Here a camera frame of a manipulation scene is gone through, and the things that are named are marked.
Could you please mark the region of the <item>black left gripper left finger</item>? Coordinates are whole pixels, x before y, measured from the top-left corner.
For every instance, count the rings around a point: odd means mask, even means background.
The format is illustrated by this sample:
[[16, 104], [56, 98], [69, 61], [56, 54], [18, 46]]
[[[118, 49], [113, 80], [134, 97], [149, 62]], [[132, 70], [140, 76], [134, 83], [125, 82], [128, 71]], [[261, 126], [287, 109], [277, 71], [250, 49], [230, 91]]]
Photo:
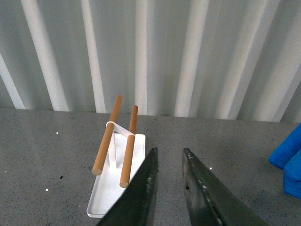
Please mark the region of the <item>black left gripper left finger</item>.
[[99, 226], [152, 226], [158, 187], [158, 149], [152, 148]]

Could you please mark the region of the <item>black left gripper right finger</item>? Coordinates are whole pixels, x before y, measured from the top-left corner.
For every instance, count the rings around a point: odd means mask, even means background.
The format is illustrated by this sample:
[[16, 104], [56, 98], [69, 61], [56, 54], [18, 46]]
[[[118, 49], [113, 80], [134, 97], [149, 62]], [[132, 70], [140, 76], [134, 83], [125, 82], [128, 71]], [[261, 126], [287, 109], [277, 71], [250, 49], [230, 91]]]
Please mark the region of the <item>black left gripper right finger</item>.
[[188, 148], [182, 156], [184, 194], [193, 226], [266, 226]]

